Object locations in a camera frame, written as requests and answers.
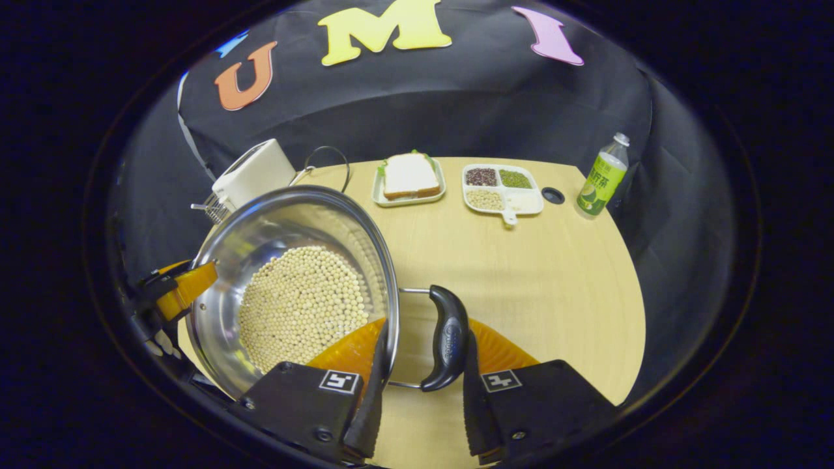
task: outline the bottle cap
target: bottle cap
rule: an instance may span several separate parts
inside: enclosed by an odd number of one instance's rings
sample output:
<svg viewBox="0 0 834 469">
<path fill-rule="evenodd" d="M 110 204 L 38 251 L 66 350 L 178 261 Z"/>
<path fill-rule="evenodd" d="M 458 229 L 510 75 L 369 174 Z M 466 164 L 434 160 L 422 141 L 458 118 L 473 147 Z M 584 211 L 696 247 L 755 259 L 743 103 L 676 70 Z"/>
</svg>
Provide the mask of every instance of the bottle cap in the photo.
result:
<svg viewBox="0 0 834 469">
<path fill-rule="evenodd" d="M 614 136 L 614 140 L 617 143 L 622 144 L 622 146 L 624 146 L 624 147 L 628 146 L 628 142 L 629 142 L 628 137 L 626 137 L 626 135 L 621 133 L 621 132 L 617 132 L 617 135 Z"/>
</svg>

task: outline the letter m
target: letter m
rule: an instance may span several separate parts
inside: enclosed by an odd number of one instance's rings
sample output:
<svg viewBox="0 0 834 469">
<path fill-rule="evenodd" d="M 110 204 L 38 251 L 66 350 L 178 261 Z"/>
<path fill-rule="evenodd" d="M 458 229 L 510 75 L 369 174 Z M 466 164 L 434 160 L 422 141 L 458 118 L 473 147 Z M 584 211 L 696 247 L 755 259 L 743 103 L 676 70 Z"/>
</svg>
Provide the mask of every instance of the letter m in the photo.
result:
<svg viewBox="0 0 834 469">
<path fill-rule="evenodd" d="M 452 38 L 440 31 L 436 3 L 440 0 L 395 0 L 380 17 L 360 8 L 349 8 L 322 18 L 319 26 L 327 27 L 329 50 L 321 63 L 334 65 L 357 58 L 361 50 L 350 43 L 351 36 L 368 50 L 380 52 L 397 27 L 397 49 L 442 48 L 452 44 Z"/>
</svg>

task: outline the wire rack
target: wire rack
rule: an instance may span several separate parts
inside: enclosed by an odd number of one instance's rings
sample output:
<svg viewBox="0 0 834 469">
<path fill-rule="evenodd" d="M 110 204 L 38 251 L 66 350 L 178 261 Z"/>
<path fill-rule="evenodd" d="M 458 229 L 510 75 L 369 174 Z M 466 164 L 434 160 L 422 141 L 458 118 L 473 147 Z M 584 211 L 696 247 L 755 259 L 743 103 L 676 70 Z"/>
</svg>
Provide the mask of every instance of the wire rack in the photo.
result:
<svg viewBox="0 0 834 469">
<path fill-rule="evenodd" d="M 227 209 L 217 198 L 217 195 L 212 193 L 202 205 L 191 204 L 192 209 L 201 209 L 206 214 L 208 219 L 214 224 L 220 224 L 226 217 L 229 216 L 229 209 Z"/>
</svg>

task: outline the yellow letter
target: yellow letter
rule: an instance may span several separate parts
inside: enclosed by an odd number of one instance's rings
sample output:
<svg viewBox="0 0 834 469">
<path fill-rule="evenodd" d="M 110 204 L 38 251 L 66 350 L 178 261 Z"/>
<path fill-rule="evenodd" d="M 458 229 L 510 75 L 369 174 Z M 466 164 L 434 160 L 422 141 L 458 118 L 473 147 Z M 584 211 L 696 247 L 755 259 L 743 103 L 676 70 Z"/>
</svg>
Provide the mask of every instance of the yellow letter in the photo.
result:
<svg viewBox="0 0 834 469">
<path fill-rule="evenodd" d="M 399 26 L 397 49 L 444 48 L 452 38 L 440 31 L 435 16 L 435 4 L 440 0 L 394 0 L 376 17 L 359 8 L 349 8 L 322 18 L 319 26 L 327 27 L 328 53 L 323 65 L 347 62 L 359 56 L 359 48 L 350 44 L 350 37 L 358 39 L 373 52 L 380 52 Z"/>
<path fill-rule="evenodd" d="M 220 105 L 227 111 L 237 111 L 243 106 L 253 103 L 260 98 L 269 84 L 272 83 L 272 56 L 270 51 L 277 44 L 275 41 L 266 43 L 261 48 L 249 55 L 249 60 L 252 61 L 255 67 L 255 83 L 246 91 L 240 91 L 238 88 L 238 68 L 241 63 L 238 62 L 220 74 L 214 84 L 217 85 L 217 91 L 220 94 Z"/>
</svg>

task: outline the bottle label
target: bottle label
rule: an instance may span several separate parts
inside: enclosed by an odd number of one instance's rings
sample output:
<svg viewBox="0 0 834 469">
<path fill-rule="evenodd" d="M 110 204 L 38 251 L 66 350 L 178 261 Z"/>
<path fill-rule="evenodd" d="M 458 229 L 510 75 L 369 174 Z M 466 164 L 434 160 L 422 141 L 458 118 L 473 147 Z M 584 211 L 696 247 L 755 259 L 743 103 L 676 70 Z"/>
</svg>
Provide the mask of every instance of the bottle label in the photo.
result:
<svg viewBox="0 0 834 469">
<path fill-rule="evenodd" d="M 605 207 L 605 204 L 614 195 L 614 191 L 626 172 L 616 166 L 608 163 L 600 153 L 596 157 L 594 167 L 591 168 L 588 174 L 588 180 L 582 186 L 579 195 L 576 196 L 576 203 L 586 213 L 598 215 Z"/>
</svg>

